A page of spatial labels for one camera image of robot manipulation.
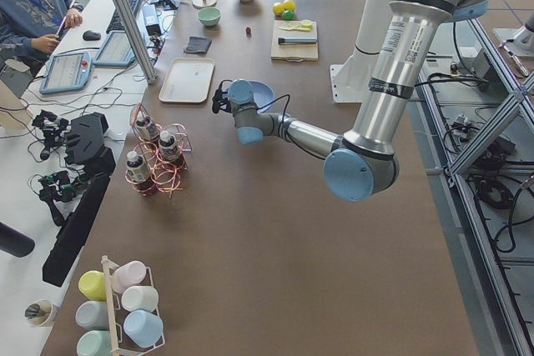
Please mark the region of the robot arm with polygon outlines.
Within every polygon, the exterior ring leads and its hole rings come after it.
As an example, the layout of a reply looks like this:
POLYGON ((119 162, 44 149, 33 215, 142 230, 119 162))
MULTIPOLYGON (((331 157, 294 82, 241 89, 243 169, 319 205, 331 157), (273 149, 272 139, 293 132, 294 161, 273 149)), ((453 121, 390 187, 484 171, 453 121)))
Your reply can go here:
POLYGON ((368 96, 352 129, 338 135, 292 118, 265 113, 244 79, 226 91, 217 90, 212 110, 234 117, 242 144, 266 136, 292 142, 323 158, 329 190, 346 201, 359 201, 389 188, 397 179, 398 162, 392 138, 413 93, 437 28, 480 17, 489 0, 390 0, 392 17, 368 82, 368 96))

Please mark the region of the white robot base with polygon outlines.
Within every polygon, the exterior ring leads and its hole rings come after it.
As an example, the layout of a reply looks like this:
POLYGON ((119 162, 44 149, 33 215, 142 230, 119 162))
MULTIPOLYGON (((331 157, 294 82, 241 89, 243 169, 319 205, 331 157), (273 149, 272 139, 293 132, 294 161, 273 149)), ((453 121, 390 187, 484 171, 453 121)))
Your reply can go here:
POLYGON ((330 66, 333 100, 361 103, 388 30, 392 13, 390 0, 365 0, 354 52, 343 64, 330 66))

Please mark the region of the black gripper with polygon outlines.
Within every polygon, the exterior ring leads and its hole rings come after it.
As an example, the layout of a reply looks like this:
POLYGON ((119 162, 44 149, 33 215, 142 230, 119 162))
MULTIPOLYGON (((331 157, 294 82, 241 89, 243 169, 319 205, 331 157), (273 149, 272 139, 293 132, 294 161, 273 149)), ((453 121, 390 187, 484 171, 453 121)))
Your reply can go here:
POLYGON ((225 113, 231 113, 231 105, 228 100, 228 92, 223 90, 224 83, 231 83, 231 79, 223 79, 212 97, 212 113, 219 113, 223 111, 225 113))

